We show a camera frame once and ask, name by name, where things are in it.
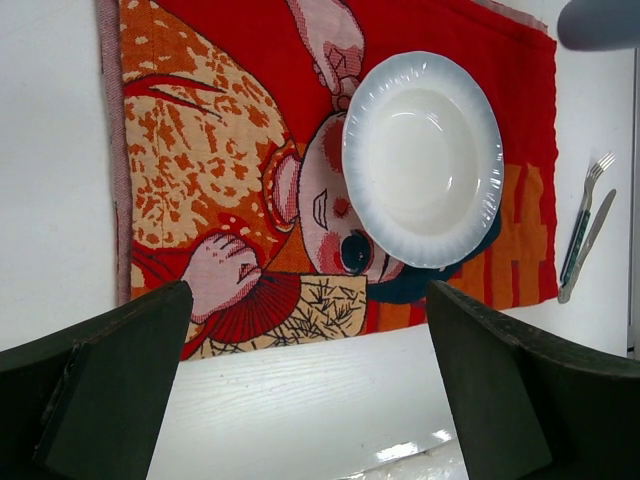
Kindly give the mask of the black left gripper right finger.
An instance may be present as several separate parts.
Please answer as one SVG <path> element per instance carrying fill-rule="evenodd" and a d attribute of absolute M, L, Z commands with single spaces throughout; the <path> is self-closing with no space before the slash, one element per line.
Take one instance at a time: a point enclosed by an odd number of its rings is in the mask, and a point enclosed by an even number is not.
<path fill-rule="evenodd" d="M 639 363 L 429 285 L 428 325 L 472 479 L 636 479 Z"/>

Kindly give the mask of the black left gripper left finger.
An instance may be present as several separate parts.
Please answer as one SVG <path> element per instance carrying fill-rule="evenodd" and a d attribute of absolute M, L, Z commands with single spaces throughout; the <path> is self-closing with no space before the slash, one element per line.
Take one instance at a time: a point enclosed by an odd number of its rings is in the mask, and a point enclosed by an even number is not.
<path fill-rule="evenodd" d="M 172 282 L 3 351 L 2 478 L 145 478 L 192 305 Z"/>

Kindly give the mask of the red patterned cloth placemat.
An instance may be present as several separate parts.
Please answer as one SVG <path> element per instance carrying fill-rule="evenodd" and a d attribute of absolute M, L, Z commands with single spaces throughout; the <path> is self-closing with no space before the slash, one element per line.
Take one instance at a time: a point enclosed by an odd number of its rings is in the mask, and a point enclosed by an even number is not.
<path fill-rule="evenodd" d="M 187 359 L 421 324 L 432 280 L 496 309 L 558 293 L 556 44 L 495 1 L 101 1 L 120 302 L 186 280 Z M 486 93 L 505 143 L 494 225 L 463 261 L 390 258 L 345 189 L 350 97 L 432 51 Z"/>

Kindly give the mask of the blue cup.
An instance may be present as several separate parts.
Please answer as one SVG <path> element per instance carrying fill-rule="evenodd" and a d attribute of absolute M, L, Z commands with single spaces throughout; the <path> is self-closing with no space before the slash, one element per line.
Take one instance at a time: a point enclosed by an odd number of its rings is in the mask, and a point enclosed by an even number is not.
<path fill-rule="evenodd" d="M 561 44 L 573 51 L 639 47 L 638 0 L 572 0 L 557 20 Z"/>

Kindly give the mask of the white blue-rimmed plate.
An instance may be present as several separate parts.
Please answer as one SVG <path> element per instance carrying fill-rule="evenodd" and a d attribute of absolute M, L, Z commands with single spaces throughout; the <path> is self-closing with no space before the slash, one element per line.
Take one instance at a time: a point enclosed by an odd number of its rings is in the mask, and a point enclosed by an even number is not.
<path fill-rule="evenodd" d="M 496 116 L 476 80 L 436 53 L 396 54 L 365 76 L 344 120 L 342 168 L 366 233 L 414 268 L 462 261 L 497 219 Z"/>

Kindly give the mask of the silver table knife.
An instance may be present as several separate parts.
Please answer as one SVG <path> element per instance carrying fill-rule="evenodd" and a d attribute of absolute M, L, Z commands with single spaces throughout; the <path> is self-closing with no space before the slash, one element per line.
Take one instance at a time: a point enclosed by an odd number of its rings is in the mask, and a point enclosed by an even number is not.
<path fill-rule="evenodd" d="M 565 304 L 570 300 L 582 267 L 603 227 L 616 194 L 616 189 L 611 189 L 608 192 L 591 223 L 586 238 L 580 241 L 577 252 L 571 254 L 567 277 L 563 281 L 558 294 L 560 304 Z"/>

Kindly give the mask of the silver fork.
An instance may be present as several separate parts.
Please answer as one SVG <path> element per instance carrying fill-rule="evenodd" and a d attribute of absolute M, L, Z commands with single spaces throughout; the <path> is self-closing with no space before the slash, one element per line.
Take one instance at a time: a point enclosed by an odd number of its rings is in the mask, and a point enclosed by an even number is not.
<path fill-rule="evenodd" d="M 577 262 L 579 250 L 581 248 L 586 227 L 591 215 L 591 205 L 593 200 L 593 190 L 600 176 L 611 166 L 616 160 L 616 156 L 612 152 L 607 152 L 595 163 L 592 163 L 587 171 L 583 196 L 579 207 L 579 212 L 574 224 L 574 229 L 569 242 L 566 258 L 560 274 L 561 286 L 564 287 L 570 280 L 572 271 Z"/>

